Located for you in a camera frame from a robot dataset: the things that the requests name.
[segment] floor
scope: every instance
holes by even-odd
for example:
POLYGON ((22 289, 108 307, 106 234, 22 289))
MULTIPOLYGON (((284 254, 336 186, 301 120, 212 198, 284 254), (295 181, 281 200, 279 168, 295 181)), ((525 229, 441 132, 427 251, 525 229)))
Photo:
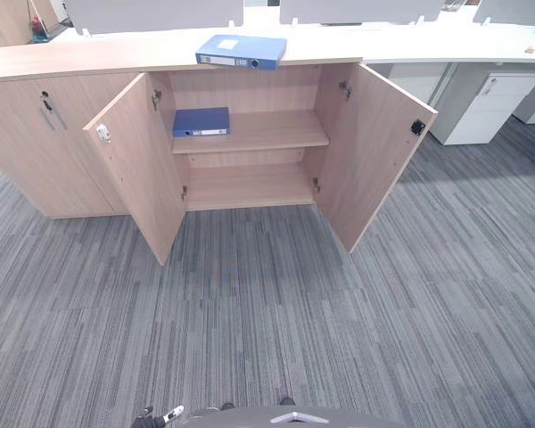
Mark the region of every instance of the floor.
POLYGON ((288 394, 535 427, 535 126, 427 136, 351 255, 312 207, 220 210, 161 268, 130 218, 45 219, 0 172, 0 427, 288 394))

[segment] blue file folder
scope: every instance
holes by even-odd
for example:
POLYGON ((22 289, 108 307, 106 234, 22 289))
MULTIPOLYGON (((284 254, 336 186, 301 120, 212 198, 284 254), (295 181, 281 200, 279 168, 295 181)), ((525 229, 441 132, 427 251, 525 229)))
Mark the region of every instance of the blue file folder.
POLYGON ((284 38, 217 35, 196 51, 196 61, 200 64, 275 70, 286 46, 284 38))
POLYGON ((222 136, 230 133, 227 107, 177 110, 173 136, 222 136))

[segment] drawer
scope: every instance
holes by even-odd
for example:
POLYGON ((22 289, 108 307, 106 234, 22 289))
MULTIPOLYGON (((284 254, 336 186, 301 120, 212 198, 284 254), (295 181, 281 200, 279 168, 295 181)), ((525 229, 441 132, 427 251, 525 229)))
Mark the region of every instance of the drawer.
POLYGON ((490 73, 478 95, 527 95, 535 86, 535 73, 490 73))
POLYGON ((510 115, 510 111, 468 110, 444 145, 489 143, 510 115))
POLYGON ((473 99, 468 111, 508 111, 508 114, 511 114, 525 96, 523 94, 478 95, 473 99))

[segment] cabinet lock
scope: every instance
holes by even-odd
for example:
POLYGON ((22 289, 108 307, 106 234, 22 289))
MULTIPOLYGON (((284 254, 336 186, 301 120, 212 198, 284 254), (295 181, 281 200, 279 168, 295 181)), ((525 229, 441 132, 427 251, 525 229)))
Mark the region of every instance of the cabinet lock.
POLYGON ((415 122, 412 124, 412 127, 410 127, 410 130, 413 134, 416 134, 417 136, 422 135, 422 131, 424 131, 424 128, 426 128, 426 125, 424 122, 422 122, 420 119, 415 120, 415 122))
POLYGON ((313 187, 315 187, 315 190, 317 190, 317 193, 321 193, 321 185, 319 184, 319 178, 317 177, 313 178, 313 187))
POLYGON ((158 89, 154 90, 154 94, 152 94, 152 107, 154 107, 154 110, 157 111, 157 107, 159 106, 159 103, 162 99, 162 91, 159 91, 158 89))
POLYGON ((353 88, 350 87, 348 84, 347 84, 347 80, 343 80, 340 84, 339 84, 339 89, 341 89, 341 92, 343 92, 345 94, 345 96, 347 97, 347 100, 349 100, 350 98, 350 94, 353 92, 353 88))

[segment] red object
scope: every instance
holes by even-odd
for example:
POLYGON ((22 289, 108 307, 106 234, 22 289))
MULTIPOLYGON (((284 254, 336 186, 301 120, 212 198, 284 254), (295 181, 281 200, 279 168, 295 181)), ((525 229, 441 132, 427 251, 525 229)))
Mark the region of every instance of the red object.
POLYGON ((34 36, 46 37, 44 25, 40 22, 37 15, 32 18, 32 34, 34 36))

